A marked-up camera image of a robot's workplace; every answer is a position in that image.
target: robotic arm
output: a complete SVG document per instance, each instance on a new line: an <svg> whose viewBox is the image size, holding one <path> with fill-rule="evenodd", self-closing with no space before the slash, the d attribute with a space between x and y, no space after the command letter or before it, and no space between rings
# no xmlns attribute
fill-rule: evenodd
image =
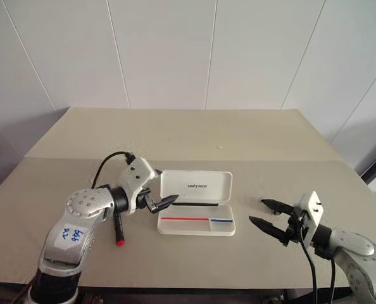
<svg viewBox="0 0 376 304"><path fill-rule="evenodd" d="M281 231L262 218L250 216L254 225L277 238L284 246L289 241L303 241L306 246L311 244L315 248L316 255L327 260L333 258L346 274L358 303L376 304L376 245L373 242L357 233L320 225L323 207L314 191L309 196L303 196L293 207L273 199L261 201L274 214L288 214L289 226L286 231Z"/></svg>
<svg viewBox="0 0 376 304"><path fill-rule="evenodd" d="M47 235L26 303L75 303L78 280L85 267L96 226L113 219L116 243L120 246L124 243L122 212L132 214L137 208L146 206L150 212L156 213L177 199L178 196L173 195L155 203L149 197L147 184L158 176L158 172L145 159L130 153L126 156L128 167L122 172L118 187L111 189L106 185L97 189L81 189L68 198L63 216Z"/></svg>

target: red line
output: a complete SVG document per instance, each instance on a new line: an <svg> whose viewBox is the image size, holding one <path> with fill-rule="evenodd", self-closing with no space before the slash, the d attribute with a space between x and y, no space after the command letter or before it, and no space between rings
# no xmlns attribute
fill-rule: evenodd
<svg viewBox="0 0 376 304"><path fill-rule="evenodd" d="M209 220L204 217L162 217L162 220Z"/></svg>

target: white tiled wall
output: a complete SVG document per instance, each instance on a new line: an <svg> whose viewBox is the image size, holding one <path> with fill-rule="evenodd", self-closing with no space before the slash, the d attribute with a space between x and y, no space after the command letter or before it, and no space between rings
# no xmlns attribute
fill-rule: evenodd
<svg viewBox="0 0 376 304"><path fill-rule="evenodd" d="M0 182L68 106L299 108L376 157L376 1L0 0Z"/></svg>

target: table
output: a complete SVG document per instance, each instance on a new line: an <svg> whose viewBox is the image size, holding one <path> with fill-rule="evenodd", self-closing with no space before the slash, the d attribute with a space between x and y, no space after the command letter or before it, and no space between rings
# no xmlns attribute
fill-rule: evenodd
<svg viewBox="0 0 376 304"><path fill-rule="evenodd" d="M49 228L66 197L89 187L100 161L133 151L159 169L233 173L232 237L164 236L157 216L125 217L126 244L113 224L97 228L80 285L125 288L309 288L300 245L287 248L248 220L281 229L261 198L293 203L316 190L322 223L359 232L376 243L376 197L296 110L178 111L70 108L0 186L0 282L25 283L37 269ZM107 164L100 183L114 184L125 165ZM318 286L330 284L330 263L313 255ZM347 286L339 270L337 286Z"/></svg>

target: white label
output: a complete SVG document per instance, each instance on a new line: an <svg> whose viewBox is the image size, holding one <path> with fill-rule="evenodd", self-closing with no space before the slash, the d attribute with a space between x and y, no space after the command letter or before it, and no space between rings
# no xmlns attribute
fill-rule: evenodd
<svg viewBox="0 0 376 304"><path fill-rule="evenodd" d="M56 237L53 246L62 250L78 246L79 244L82 244L82 240L87 233L87 230L88 229L85 227L65 224L61 229L60 234Z"/></svg>

